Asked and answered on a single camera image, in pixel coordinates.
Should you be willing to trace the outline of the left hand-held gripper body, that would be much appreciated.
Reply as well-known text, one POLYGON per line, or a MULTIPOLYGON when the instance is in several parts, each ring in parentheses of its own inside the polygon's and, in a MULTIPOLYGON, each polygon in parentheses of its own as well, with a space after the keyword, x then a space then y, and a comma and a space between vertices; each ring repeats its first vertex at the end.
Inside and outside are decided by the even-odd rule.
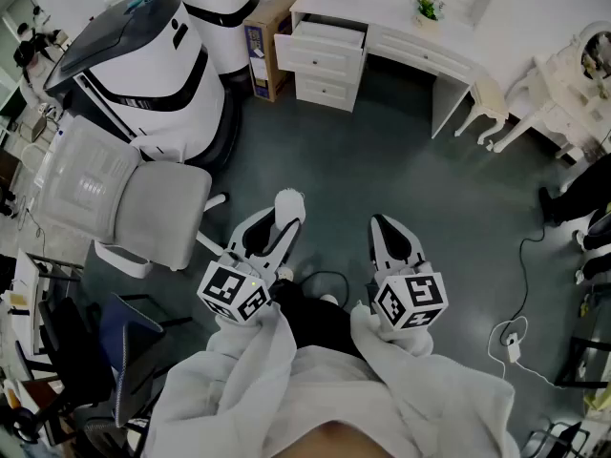
POLYGON ((197 294, 215 314, 235 323, 253 322, 271 304, 269 289, 287 258, 280 251, 263 256, 238 247, 227 249, 209 263, 197 294))

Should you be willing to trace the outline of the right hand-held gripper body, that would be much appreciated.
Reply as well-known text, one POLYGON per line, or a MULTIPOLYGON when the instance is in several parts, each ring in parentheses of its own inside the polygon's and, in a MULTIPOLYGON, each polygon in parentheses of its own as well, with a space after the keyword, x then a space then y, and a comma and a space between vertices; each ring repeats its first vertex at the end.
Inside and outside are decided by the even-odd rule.
POLYGON ((448 308, 442 276, 422 255, 412 264, 406 260, 372 264, 369 306, 384 330, 428 328, 448 308))

